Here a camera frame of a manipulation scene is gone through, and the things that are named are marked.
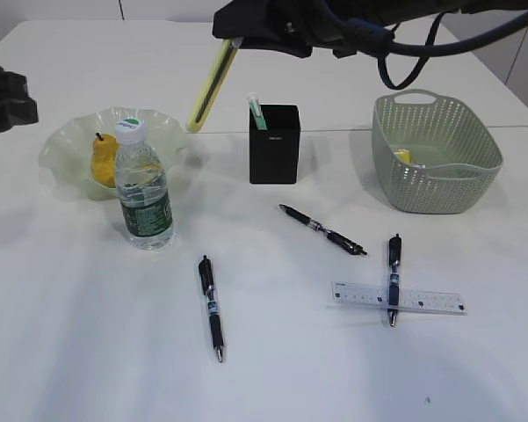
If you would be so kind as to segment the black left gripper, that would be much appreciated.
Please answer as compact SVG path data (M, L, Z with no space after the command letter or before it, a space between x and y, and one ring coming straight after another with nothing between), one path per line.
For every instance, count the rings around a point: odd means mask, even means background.
M0 133L38 122L37 103L29 95L26 77L0 66Z

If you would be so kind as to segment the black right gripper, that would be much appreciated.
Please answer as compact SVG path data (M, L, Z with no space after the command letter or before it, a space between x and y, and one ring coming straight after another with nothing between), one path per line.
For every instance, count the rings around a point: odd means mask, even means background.
M309 57L315 48L337 58L358 50L320 13L315 1L231 1L213 15L212 35L241 40L241 49Z

